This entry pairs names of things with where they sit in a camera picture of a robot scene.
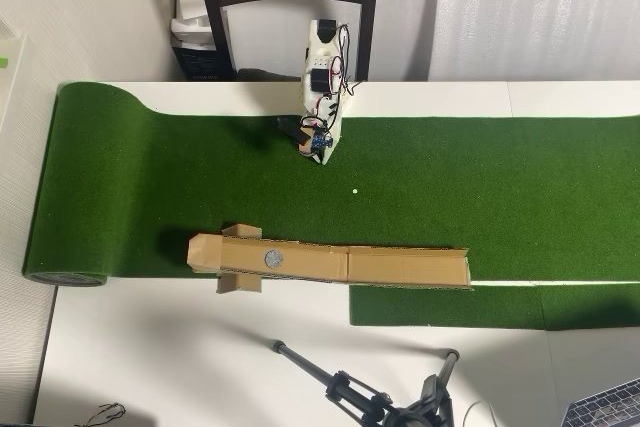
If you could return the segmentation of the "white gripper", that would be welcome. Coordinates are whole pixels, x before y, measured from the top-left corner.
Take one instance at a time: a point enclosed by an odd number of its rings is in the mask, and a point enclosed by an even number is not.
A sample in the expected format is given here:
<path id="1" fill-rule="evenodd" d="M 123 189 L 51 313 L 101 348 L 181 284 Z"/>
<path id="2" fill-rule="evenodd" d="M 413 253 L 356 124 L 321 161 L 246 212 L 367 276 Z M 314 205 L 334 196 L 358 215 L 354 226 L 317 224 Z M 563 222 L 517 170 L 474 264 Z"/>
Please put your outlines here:
<path id="1" fill-rule="evenodd" d="M 323 137 L 324 145 L 318 153 L 321 165 L 326 165 L 329 162 L 340 141 L 342 116 L 350 107 L 350 104 L 350 96 L 321 95 L 311 101 L 311 104 L 306 107 L 305 113 L 301 117 L 301 125 L 304 127 L 328 130 Z"/>

